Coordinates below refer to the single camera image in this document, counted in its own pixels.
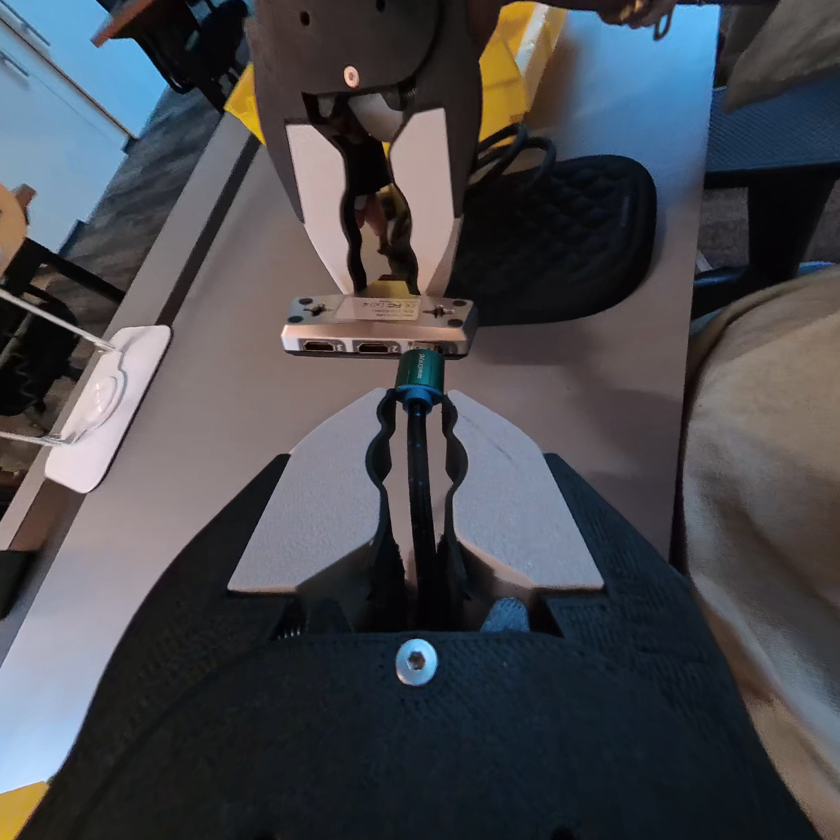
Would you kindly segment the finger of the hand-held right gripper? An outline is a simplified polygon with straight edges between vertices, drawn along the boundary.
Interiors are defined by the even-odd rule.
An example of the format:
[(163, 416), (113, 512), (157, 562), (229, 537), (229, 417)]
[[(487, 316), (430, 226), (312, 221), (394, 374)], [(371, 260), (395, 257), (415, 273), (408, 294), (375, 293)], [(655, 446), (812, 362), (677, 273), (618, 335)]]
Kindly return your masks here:
[(287, 137), (306, 233), (339, 291), (355, 295), (366, 275), (345, 156), (307, 123), (288, 125)]
[(411, 218), (416, 289), (423, 297), (442, 298), (463, 223), (454, 204), (445, 110), (415, 112), (405, 121), (391, 143), (389, 163)]

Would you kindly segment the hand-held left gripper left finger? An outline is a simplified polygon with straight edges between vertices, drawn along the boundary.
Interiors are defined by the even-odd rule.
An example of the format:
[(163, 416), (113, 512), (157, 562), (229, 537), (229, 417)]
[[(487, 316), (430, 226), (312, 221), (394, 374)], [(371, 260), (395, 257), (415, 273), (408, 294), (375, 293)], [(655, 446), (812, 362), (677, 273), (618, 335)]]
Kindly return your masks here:
[(352, 629), (404, 629), (406, 575), (384, 480), (392, 468), (393, 390), (376, 388), (290, 452), (232, 577), (239, 595), (331, 600)]

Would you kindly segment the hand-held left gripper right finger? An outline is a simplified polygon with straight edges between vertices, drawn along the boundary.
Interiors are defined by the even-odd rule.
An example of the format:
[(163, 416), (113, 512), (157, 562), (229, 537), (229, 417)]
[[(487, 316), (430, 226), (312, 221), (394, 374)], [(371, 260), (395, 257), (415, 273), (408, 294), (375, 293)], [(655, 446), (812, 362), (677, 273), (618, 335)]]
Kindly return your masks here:
[(547, 596), (603, 593), (593, 553), (530, 436), (460, 391), (444, 399), (443, 422), (458, 623), (478, 629), (505, 599), (531, 613)]

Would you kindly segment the black HDMI switch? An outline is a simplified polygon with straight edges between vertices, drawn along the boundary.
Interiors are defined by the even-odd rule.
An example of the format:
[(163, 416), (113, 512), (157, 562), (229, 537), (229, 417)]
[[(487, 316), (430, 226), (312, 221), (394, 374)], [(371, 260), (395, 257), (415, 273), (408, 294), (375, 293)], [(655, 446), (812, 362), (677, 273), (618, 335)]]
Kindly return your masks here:
[(355, 295), (304, 295), (290, 304), (282, 330), (289, 354), (397, 358), (434, 350), (446, 359), (469, 353), (478, 327), (472, 301), (423, 297), (414, 281), (383, 277)]

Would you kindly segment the black quilted mat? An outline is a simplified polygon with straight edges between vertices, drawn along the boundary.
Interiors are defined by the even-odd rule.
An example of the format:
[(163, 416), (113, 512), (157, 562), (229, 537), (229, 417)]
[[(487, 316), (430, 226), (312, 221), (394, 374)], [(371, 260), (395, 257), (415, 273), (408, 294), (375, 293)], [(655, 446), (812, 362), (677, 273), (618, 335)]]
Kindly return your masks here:
[(626, 156), (505, 174), (465, 206), (445, 296), (472, 301), (480, 327), (590, 317), (645, 279), (657, 215), (653, 177)]

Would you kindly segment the flat white object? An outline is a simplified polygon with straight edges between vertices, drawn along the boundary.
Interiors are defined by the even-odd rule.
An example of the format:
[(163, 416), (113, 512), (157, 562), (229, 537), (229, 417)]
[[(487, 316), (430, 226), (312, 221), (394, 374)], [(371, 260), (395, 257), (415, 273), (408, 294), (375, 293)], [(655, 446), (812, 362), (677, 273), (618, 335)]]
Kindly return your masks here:
[(76, 493), (95, 490), (107, 475), (172, 341), (169, 326), (124, 328), (101, 339), (5, 289), (1, 298), (93, 344), (98, 357), (58, 435), (2, 431), (1, 438), (49, 449), (45, 477)]

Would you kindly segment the wooden office desk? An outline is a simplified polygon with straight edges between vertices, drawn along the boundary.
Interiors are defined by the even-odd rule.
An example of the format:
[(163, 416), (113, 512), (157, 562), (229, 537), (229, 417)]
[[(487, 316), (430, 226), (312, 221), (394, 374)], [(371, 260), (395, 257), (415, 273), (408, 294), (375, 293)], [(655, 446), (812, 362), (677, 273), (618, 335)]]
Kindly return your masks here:
[(121, 2), (92, 35), (91, 43), (101, 48), (112, 39), (137, 39), (173, 26), (191, 30), (195, 24), (196, 18), (186, 1)]

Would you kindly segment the black office chair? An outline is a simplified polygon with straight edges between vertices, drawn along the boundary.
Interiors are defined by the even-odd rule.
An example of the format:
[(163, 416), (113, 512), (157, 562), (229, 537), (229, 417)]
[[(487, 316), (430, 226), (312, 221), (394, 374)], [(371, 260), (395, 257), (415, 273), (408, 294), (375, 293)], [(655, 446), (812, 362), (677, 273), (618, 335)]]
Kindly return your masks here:
[(839, 177), (838, 77), (732, 113), (725, 97), (712, 95), (704, 187), (746, 190), (749, 261), (696, 276), (694, 320), (796, 277)]

